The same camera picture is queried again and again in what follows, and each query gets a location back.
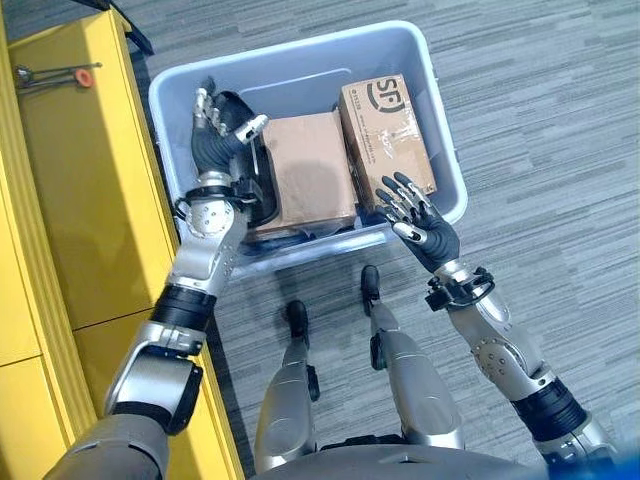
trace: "robotic arm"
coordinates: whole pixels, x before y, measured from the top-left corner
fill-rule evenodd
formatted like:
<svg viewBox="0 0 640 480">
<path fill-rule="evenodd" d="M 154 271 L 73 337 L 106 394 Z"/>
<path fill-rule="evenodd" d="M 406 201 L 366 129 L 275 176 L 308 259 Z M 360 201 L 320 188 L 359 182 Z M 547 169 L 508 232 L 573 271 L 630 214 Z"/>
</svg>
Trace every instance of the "robotic arm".
<svg viewBox="0 0 640 480">
<path fill-rule="evenodd" d="M 494 291 L 493 276 L 459 259 L 460 241 L 424 191 L 401 173 L 378 190 L 379 207 L 434 277 L 426 298 L 432 310 L 446 309 L 471 348 L 476 364 L 511 402 L 551 468 L 610 465 L 616 449 L 604 429 L 554 374 L 527 332 L 511 323 Z"/>
<path fill-rule="evenodd" d="M 192 152 L 198 187 L 182 200 L 186 212 L 180 210 L 188 235 L 107 393 L 104 418 L 48 478 L 162 478 L 169 458 L 167 436 L 180 433 L 191 419 L 202 369 L 190 357 L 206 341 L 216 299 L 247 230 L 246 207 L 260 193 L 252 180 L 233 181 L 229 164 L 268 122 L 258 115 L 221 134 L 214 126 L 219 113 L 212 107 L 214 90 L 208 80 L 196 93 Z"/>
</svg>

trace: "yellow shelf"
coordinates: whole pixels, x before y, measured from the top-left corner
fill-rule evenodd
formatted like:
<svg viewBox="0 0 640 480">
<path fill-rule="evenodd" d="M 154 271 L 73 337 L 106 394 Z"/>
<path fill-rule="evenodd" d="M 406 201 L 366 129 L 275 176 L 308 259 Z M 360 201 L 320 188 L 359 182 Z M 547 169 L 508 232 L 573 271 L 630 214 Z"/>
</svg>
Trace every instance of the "yellow shelf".
<svg viewBox="0 0 640 480">
<path fill-rule="evenodd" d="M 24 411 L 17 395 L 0 400 L 1 478 L 39 478 L 95 421 L 177 246 L 124 36 L 129 28 L 107 11 L 8 50 L 0 32 L 3 92 L 13 92 L 7 52 L 12 65 L 34 70 L 102 63 L 91 71 L 90 89 L 0 99 L 0 249 L 9 266 L 0 300 L 11 300 L 13 317 L 2 320 L 12 342 L 0 347 L 0 387 L 31 395 Z M 198 362 L 200 396 L 187 430 L 171 439 L 169 478 L 243 478 L 207 349 Z M 26 372 L 22 390 L 16 369 Z M 35 419 L 25 420 L 27 409 Z M 39 423 L 46 435 L 33 431 Z M 9 444 L 25 428 L 46 452 L 39 462 Z"/>
</svg>

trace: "storage bin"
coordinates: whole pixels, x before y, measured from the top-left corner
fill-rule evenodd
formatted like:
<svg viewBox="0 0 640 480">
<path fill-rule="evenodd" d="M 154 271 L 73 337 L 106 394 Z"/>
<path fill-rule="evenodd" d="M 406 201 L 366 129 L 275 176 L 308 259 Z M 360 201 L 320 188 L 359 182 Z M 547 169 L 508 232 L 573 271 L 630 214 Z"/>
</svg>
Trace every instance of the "storage bin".
<svg viewBox="0 0 640 480">
<path fill-rule="evenodd" d="M 413 24 L 390 21 L 261 48 L 165 70 L 151 83 L 149 103 L 169 197 L 175 201 L 196 184 L 190 138 L 195 90 L 208 75 L 220 90 L 233 90 L 256 113 L 271 118 L 331 111 L 346 84 L 401 73 L 431 159 L 438 191 L 431 197 L 445 219 L 459 220 L 467 191 L 429 57 Z M 185 225 L 176 219 L 178 230 Z M 376 245 L 392 238 L 384 223 L 240 256 L 234 277 L 273 271 Z"/>
</svg>

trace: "brown cardboard box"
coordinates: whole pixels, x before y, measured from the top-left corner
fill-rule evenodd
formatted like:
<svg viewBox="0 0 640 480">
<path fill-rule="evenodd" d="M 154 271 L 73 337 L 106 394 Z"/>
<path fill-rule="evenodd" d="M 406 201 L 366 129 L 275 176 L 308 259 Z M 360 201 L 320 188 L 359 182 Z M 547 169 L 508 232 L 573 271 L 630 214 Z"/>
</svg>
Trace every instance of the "brown cardboard box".
<svg viewBox="0 0 640 480">
<path fill-rule="evenodd" d="M 250 232 L 249 240 L 332 233 L 353 225 L 356 198 L 337 112 L 271 120 L 263 138 L 280 213 Z"/>
<path fill-rule="evenodd" d="M 402 75 L 342 87 L 340 117 L 354 179 L 368 210 L 376 203 L 383 175 L 400 171 L 427 193 L 436 182 Z"/>
</svg>

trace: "robot wrist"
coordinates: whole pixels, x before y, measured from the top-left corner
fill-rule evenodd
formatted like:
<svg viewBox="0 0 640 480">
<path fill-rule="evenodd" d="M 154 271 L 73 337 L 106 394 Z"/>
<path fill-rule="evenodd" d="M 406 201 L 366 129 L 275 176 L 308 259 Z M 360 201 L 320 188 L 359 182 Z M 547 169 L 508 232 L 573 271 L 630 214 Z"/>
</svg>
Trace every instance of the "robot wrist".
<svg viewBox="0 0 640 480">
<path fill-rule="evenodd" d="M 438 311 L 470 307 L 489 295 L 495 288 L 493 275 L 482 267 L 470 272 L 464 263 L 452 260 L 435 271 L 428 282 L 425 298 L 431 310 Z"/>
</svg>

